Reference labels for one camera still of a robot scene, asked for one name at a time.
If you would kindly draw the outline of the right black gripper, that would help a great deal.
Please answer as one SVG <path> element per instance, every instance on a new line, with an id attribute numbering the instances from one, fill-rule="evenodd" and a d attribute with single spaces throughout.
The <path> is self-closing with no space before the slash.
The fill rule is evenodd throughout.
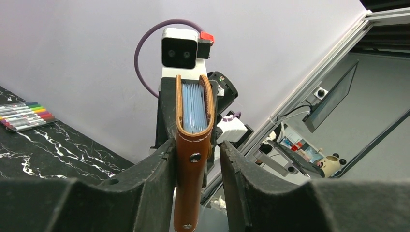
<path id="1" fill-rule="evenodd" d="M 238 91 L 230 80 L 220 72 L 212 72 L 208 75 L 213 94 L 215 106 L 215 120 L 211 133 L 211 156 L 207 159 L 205 173 L 211 171 L 214 167 L 215 148 L 217 146 L 217 124 L 222 120 L 222 113 L 238 97 Z M 176 79 L 174 77 L 164 77 L 161 79 L 160 92 L 158 98 L 157 121 L 156 121 L 156 138 L 155 145 L 152 147 L 153 154 L 167 159 L 165 150 L 162 145 L 168 145 L 168 140 L 175 138 L 176 134 Z"/>

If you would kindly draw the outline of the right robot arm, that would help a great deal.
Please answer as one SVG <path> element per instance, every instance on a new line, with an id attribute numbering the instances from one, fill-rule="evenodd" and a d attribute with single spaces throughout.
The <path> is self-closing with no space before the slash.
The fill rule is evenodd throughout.
<path id="1" fill-rule="evenodd" d="M 207 77 L 213 94 L 215 119 L 210 134 L 210 152 L 203 171 L 204 182 L 206 182 L 208 168 L 214 166 L 214 147 L 226 140 L 232 143 L 235 148 L 239 148 L 254 132 L 249 125 L 240 120 L 240 112 L 230 111 L 225 116 L 222 114 L 238 97 L 238 91 L 228 77 L 220 72 L 210 72 Z M 163 77 L 160 80 L 156 136 L 151 149 L 158 149 L 168 139 L 174 138 L 176 135 L 175 81 L 175 77 Z"/>

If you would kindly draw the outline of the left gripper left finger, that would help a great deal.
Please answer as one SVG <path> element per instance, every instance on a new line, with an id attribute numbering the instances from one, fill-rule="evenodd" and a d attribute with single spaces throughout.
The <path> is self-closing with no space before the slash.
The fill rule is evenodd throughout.
<path id="1" fill-rule="evenodd" d="M 166 232 L 176 183 L 176 142 L 89 185 L 76 178 L 3 179 L 3 232 Z"/>

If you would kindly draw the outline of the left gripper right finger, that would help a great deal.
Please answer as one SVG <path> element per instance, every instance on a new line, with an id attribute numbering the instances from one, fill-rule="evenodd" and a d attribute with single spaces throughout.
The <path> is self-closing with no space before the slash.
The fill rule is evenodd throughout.
<path id="1" fill-rule="evenodd" d="M 231 143 L 220 148 L 231 232 L 407 232 L 407 179 L 279 178 L 245 158 Z"/>

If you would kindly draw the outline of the brown leather card holder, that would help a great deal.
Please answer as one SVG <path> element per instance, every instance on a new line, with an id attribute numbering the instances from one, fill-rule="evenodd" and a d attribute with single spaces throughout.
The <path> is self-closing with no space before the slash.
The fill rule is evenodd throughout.
<path id="1" fill-rule="evenodd" d="M 206 75 L 197 81 L 176 76 L 177 185 L 174 230 L 195 231 L 200 211 L 207 159 L 212 151 L 211 135 L 215 106 Z"/>

